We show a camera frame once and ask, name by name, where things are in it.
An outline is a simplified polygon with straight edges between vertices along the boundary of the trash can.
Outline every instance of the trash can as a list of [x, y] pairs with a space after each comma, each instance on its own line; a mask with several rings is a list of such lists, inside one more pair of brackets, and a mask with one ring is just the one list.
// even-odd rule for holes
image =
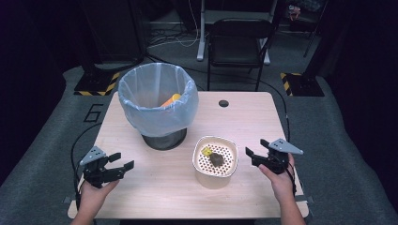
[[118, 94], [128, 121], [157, 150], [170, 150], [184, 141], [199, 103], [196, 84], [188, 73], [163, 63], [129, 71], [119, 82]]

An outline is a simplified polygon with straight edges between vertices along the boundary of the round hole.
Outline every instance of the round hole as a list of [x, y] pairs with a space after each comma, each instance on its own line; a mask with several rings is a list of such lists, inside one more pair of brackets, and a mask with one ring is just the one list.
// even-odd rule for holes
[[223, 108], [228, 107], [229, 102], [227, 100], [221, 100], [219, 101], [219, 105]]

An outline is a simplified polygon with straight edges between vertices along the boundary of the orange object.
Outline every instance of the orange object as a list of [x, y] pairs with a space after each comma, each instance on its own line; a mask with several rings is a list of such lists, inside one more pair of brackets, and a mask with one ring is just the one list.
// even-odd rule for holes
[[161, 107], [165, 107], [170, 105], [171, 103], [173, 103], [173, 101], [175, 100], [179, 100], [179, 98], [181, 97], [180, 94], [173, 94], [172, 97], [170, 97], [166, 102], [164, 102]]

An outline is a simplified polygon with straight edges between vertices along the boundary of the square basket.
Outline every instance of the square basket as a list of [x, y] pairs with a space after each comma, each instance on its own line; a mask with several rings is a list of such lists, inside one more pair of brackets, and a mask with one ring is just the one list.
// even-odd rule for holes
[[[203, 153], [202, 150], [205, 148], [222, 155], [223, 165], [214, 166], [209, 156]], [[223, 188], [228, 185], [231, 175], [237, 168], [237, 146], [234, 142], [224, 138], [205, 136], [195, 146], [192, 163], [196, 169], [196, 179], [203, 187]]]

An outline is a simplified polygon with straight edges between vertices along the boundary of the white plastic bag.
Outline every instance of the white plastic bag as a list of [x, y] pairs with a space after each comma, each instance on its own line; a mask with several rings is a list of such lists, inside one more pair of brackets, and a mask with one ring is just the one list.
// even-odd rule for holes
[[[164, 137], [187, 128], [197, 112], [194, 80], [175, 65], [152, 63], [136, 67], [118, 85], [120, 104], [133, 127], [147, 137]], [[166, 107], [173, 94], [181, 97]]]

